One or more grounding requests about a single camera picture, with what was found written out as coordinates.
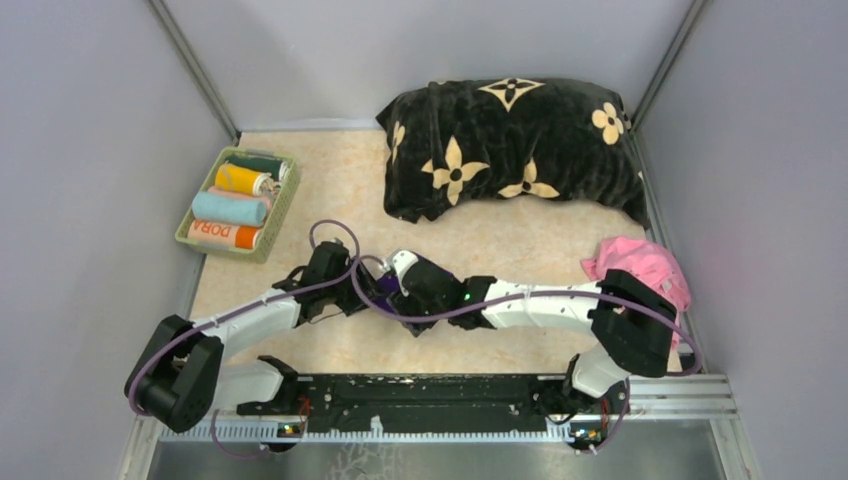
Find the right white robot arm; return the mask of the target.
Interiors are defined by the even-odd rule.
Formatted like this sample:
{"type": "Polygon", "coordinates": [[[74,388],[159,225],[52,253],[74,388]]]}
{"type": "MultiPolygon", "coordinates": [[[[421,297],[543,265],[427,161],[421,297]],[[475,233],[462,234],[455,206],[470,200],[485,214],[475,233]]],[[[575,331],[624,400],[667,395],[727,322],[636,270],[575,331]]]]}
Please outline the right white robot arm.
{"type": "Polygon", "coordinates": [[[429,259],[399,250],[388,259],[399,283],[390,304],[403,316],[446,319],[464,330],[563,328],[596,344],[567,367],[563,398],[590,411],[609,389],[632,375],[668,372],[676,308],[624,270],[576,286],[508,282],[493,276],[457,279],[429,259]]]}

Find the light blue towel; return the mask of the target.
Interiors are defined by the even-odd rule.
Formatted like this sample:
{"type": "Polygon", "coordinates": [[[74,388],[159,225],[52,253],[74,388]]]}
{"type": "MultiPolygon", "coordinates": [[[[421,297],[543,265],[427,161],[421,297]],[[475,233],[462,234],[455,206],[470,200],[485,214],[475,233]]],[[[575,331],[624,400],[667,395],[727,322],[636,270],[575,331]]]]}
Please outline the light blue towel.
{"type": "Polygon", "coordinates": [[[260,227],[264,224],[268,207],[259,199],[236,199],[209,192],[198,193],[191,204],[196,219],[260,227]]]}

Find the black floral blanket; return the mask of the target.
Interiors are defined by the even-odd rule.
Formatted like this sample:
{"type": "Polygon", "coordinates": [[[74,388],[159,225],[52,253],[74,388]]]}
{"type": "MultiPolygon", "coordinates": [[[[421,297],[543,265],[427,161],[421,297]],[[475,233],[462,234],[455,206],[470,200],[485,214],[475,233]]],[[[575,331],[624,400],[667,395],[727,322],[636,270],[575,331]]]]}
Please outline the black floral blanket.
{"type": "Polygon", "coordinates": [[[471,200],[589,201],[651,225],[627,105],[568,78],[432,82],[377,115],[383,208],[416,223],[471,200]]]}

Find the purple towel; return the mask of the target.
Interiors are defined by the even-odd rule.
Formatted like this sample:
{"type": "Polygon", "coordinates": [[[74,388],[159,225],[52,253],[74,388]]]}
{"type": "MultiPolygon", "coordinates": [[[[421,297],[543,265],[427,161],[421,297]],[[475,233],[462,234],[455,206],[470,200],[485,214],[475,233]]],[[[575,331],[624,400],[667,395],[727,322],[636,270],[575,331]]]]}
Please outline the purple towel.
{"type": "Polygon", "coordinates": [[[423,314],[420,303],[402,293],[400,282],[388,260],[374,255],[363,255],[362,261],[374,262],[380,272],[371,287],[372,299],[383,310],[400,316],[420,316],[423,314]]]}

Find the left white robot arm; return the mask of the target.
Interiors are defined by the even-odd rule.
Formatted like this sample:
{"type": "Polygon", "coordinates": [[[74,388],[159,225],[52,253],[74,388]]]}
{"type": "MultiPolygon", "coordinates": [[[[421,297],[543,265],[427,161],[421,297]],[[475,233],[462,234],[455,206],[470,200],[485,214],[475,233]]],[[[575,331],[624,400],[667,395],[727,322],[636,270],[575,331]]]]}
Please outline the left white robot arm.
{"type": "Polygon", "coordinates": [[[292,411],[298,384],[273,358],[228,366],[233,356],[281,332],[294,330],[344,297],[352,255],[324,241],[309,262],[256,299],[222,314],[190,321],[173,314],[161,320],[131,371],[124,393],[139,415],[170,430],[190,430],[215,410],[263,403],[277,414],[292,411]]]}

